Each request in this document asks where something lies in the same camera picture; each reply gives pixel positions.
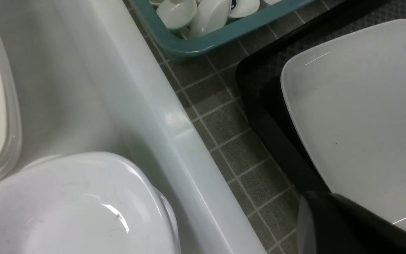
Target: gray tile floor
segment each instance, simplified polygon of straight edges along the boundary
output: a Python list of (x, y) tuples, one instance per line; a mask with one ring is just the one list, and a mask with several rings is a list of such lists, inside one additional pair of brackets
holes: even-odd
[(298, 195), (247, 124), (235, 83), (246, 56), (343, 0), (317, 0), (182, 66), (171, 63), (130, 10), (145, 41), (268, 253), (297, 254)]

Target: white grout line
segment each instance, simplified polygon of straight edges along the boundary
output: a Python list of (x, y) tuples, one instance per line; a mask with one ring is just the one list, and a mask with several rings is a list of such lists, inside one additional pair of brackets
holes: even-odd
[(274, 244), (272, 247), (269, 248), (269, 250), (267, 251), (267, 253), (272, 252), (275, 248), (279, 248), (280, 251), (283, 254), (286, 254), (286, 252), (283, 250), (282, 248), (282, 242), (284, 242), (286, 239), (288, 239), (293, 233), (297, 232), (297, 228), (294, 228), (293, 230), (291, 230), (289, 233), (287, 233), (285, 236), (283, 236), (283, 238), (281, 238), (279, 241), (277, 241), (276, 244)]
[(269, 26), (269, 24), (266, 24), (266, 27), (269, 29), (270, 32), (272, 32), (273, 36), (275, 37), (276, 40), (278, 40), (277, 34), (272, 30), (272, 28)]
[(233, 183), (234, 181), (237, 181), (238, 179), (240, 179), (241, 177), (243, 177), (244, 175), (248, 174), (250, 171), (253, 171), (253, 169), (256, 169), (257, 167), (261, 166), (262, 164), (266, 163), (266, 161), (268, 161), (269, 159), (271, 159), (271, 157), (267, 157), (266, 159), (256, 163), (255, 165), (251, 166), (249, 169), (245, 170), (244, 172), (240, 173), (239, 175), (235, 174), (235, 177), (233, 179), (231, 179), (230, 181), (228, 181), (228, 184)]
[(226, 145), (227, 143), (230, 143), (231, 141), (235, 140), (236, 138), (238, 138), (238, 137), (244, 135), (245, 133), (247, 133), (247, 132), (249, 132), (249, 131), (251, 131), (251, 128), (248, 128), (247, 130), (245, 130), (245, 131), (243, 131), (243, 132), (241, 132), (241, 133), (239, 133), (239, 134), (237, 134), (237, 135), (234, 135), (234, 136), (233, 136), (232, 138), (230, 138), (229, 140), (222, 142), (221, 144), (219, 144), (219, 147), (222, 147), (222, 146)]
[(244, 53), (248, 56), (248, 52), (247, 50), (244, 48), (244, 46), (242, 45), (242, 43), (240, 43), (240, 39), (237, 39), (237, 42), (239, 43), (240, 47), (242, 48), (242, 50), (244, 51)]
[[(227, 67), (221, 68), (219, 72), (224, 72), (224, 71), (226, 71), (227, 69), (230, 69), (231, 67), (236, 66), (236, 64), (239, 64), (239, 63), (240, 63), (240, 61), (237, 61), (237, 62), (235, 62), (234, 64), (231, 64), (231, 65), (229, 65), (229, 66), (227, 66)], [(191, 84), (189, 84), (189, 85), (187, 85), (187, 86), (184, 86), (183, 88), (181, 88), (181, 89), (179, 89), (179, 90), (176, 90), (175, 93), (178, 93), (178, 92), (180, 92), (180, 91), (182, 91), (182, 90), (186, 90), (187, 88), (190, 88), (190, 87), (192, 87), (192, 86), (198, 84), (199, 82), (202, 82), (202, 81), (205, 80), (205, 79), (209, 79), (210, 77), (213, 77), (214, 75), (216, 75), (215, 72), (214, 72), (214, 73), (211, 73), (211, 74), (209, 74), (208, 76), (206, 76), (206, 77), (204, 77), (204, 78), (202, 78), (202, 79), (199, 79), (199, 80), (197, 80), (197, 81), (195, 81), (195, 82), (193, 82), (193, 83), (191, 83)]]
[(325, 8), (327, 8), (327, 10), (329, 10), (330, 7), (325, 3), (325, 1), (324, 1), (324, 0), (321, 0), (321, 1), (322, 1), (322, 3), (325, 5)]
[(305, 21), (302, 19), (302, 17), (300, 16), (300, 14), (299, 14), (297, 11), (295, 11), (294, 13), (297, 15), (297, 17), (300, 19), (300, 21), (301, 21), (303, 24), (305, 24)]
[(210, 114), (212, 114), (212, 113), (218, 111), (219, 109), (223, 108), (224, 106), (227, 106), (228, 104), (230, 104), (230, 103), (232, 103), (232, 102), (236, 103), (236, 100), (239, 99), (239, 98), (240, 98), (240, 96), (239, 96), (239, 97), (236, 97), (236, 98), (234, 98), (234, 99), (231, 99), (231, 100), (229, 100), (229, 101), (227, 101), (227, 102), (222, 103), (221, 105), (219, 105), (219, 106), (217, 106), (217, 107), (211, 109), (210, 111), (208, 111), (208, 112), (202, 114), (202, 115), (201, 115), (201, 118), (206, 117), (206, 116), (208, 116), (208, 115), (210, 115)]
[(293, 187), (293, 186), (290, 186), (290, 187), (284, 189), (284, 190), (281, 191), (279, 194), (273, 196), (271, 199), (269, 199), (268, 201), (266, 201), (264, 204), (258, 206), (256, 210), (254, 210), (253, 212), (250, 212), (250, 213), (247, 215), (247, 218), (250, 218), (250, 217), (253, 216), (255, 213), (257, 213), (257, 212), (259, 212), (261, 209), (263, 209), (266, 205), (272, 203), (275, 199), (281, 197), (283, 194), (285, 194), (285, 193), (288, 192), (289, 190), (292, 190), (292, 187)]
[[(229, 93), (229, 95), (233, 98), (233, 100), (236, 100), (236, 98), (234, 98), (232, 92), (230, 91), (230, 89), (228, 88), (225, 80), (222, 79), (222, 76), (220, 75), (221, 71), (218, 71), (216, 66), (214, 66), (214, 64), (211, 62), (211, 59), (209, 59), (208, 55), (205, 55), (206, 59), (208, 60), (209, 64), (211, 65), (211, 67), (213, 68), (213, 70), (216, 72), (216, 75), (219, 76), (219, 79), (222, 81), (222, 84), (224, 85), (225, 89), (227, 89), (227, 92)], [(236, 107), (238, 108), (238, 110), (240, 111), (240, 113), (242, 114), (242, 116), (244, 117), (244, 119), (246, 121), (248, 121), (247, 116), (245, 115), (245, 113), (242, 111), (242, 108), (239, 106), (238, 103), (236, 103)]]

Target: dark tray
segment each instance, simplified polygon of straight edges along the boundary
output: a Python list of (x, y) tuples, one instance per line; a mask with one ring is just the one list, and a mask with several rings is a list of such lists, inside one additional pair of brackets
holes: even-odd
[(283, 66), (323, 42), (395, 19), (406, 19), (406, 0), (346, 0), (238, 65), (236, 80), (248, 122), (301, 193), (329, 189), (290, 120), (281, 92)]

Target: white cup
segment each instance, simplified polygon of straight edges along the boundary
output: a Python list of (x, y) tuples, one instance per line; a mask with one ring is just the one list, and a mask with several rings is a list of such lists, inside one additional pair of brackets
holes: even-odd
[(203, 0), (190, 23), (189, 39), (195, 39), (222, 28), (227, 23), (232, 0)]
[(179, 30), (189, 25), (197, 13), (195, 0), (164, 0), (156, 9), (164, 25), (169, 30)]

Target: teal basket rim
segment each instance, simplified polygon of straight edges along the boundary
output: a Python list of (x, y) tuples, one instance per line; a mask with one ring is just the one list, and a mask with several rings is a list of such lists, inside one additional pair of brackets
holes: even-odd
[(166, 28), (148, 0), (129, 0), (156, 43), (167, 53), (186, 58), (218, 48), (313, 1), (315, 0), (281, 0), (205, 36), (187, 41), (176, 37)]

